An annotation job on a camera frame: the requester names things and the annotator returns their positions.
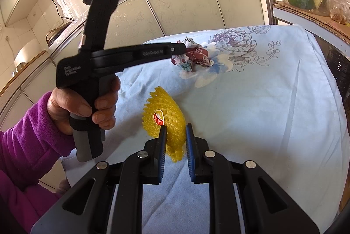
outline black cable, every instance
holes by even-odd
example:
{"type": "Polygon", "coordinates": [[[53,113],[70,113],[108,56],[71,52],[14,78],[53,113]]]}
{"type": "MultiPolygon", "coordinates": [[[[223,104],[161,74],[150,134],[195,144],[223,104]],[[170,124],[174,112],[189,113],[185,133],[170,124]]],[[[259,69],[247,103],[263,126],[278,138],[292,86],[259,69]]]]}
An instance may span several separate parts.
{"type": "Polygon", "coordinates": [[[60,16],[60,13],[58,12],[58,7],[57,7],[57,5],[56,5],[56,3],[55,3],[55,1],[54,0],[51,0],[54,4],[55,4],[55,6],[56,6],[56,10],[57,10],[57,14],[58,14],[58,16],[61,18],[61,19],[69,19],[69,20],[71,20],[71,21],[75,21],[74,19],[72,19],[72,18],[66,18],[66,17],[61,17],[60,16]]]}

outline metal pivot bolt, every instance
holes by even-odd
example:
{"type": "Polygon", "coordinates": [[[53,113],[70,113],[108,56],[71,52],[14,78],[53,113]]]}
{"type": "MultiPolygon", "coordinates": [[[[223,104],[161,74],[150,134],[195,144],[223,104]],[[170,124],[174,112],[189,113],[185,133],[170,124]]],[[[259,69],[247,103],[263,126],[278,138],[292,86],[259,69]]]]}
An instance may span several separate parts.
{"type": "Polygon", "coordinates": [[[213,158],[215,156],[215,152],[212,150],[208,150],[204,153],[204,155],[208,158],[213,158]]]}
{"type": "Polygon", "coordinates": [[[257,166],[257,164],[254,161],[247,161],[245,165],[249,169],[254,169],[257,166]]]}
{"type": "Polygon", "coordinates": [[[103,170],[105,168],[107,168],[107,163],[106,162],[98,162],[96,165],[96,168],[98,168],[99,170],[103,170]]]}
{"type": "Polygon", "coordinates": [[[144,151],[144,150],[139,151],[139,153],[137,153],[137,157],[139,158],[146,158],[147,156],[148,156],[148,153],[147,151],[144,151]]]}

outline red and white sticker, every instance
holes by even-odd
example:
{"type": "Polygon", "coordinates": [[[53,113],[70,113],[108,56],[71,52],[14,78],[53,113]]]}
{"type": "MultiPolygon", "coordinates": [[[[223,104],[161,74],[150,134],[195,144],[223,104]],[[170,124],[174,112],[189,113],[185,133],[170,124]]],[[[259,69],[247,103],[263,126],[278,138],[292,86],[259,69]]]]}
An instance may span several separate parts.
{"type": "Polygon", "coordinates": [[[156,110],[153,114],[153,119],[157,125],[164,125],[164,115],[161,110],[156,110]]]}

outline yellow foam mesh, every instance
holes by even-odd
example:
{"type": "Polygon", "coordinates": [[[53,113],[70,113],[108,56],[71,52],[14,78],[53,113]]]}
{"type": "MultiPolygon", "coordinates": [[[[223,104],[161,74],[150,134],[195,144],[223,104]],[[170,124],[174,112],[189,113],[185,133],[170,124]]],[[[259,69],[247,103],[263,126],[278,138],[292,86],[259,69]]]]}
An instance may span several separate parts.
{"type": "Polygon", "coordinates": [[[158,118],[163,119],[167,127],[167,154],[173,162],[180,161],[184,153],[182,146],[186,141],[185,117],[173,98],[162,87],[155,88],[155,91],[149,94],[151,97],[143,109],[142,125],[149,136],[157,138],[160,125],[156,124],[153,116],[156,113],[158,118]]]}

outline person's right hand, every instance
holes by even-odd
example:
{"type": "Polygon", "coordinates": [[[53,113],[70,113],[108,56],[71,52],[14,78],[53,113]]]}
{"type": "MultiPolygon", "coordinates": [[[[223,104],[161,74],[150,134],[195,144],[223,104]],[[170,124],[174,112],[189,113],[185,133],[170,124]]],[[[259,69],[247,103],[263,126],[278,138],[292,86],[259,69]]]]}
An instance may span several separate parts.
{"type": "MultiPolygon", "coordinates": [[[[112,81],[111,91],[95,101],[95,108],[98,111],[92,115],[92,121],[102,129],[109,130],[116,123],[114,112],[119,89],[120,80],[116,76],[115,80],[112,81]]],[[[92,113],[92,108],[77,92],[71,89],[55,88],[48,100],[47,111],[57,128],[62,133],[71,135],[73,131],[69,125],[69,113],[72,112],[78,116],[89,117],[92,113]]]]}

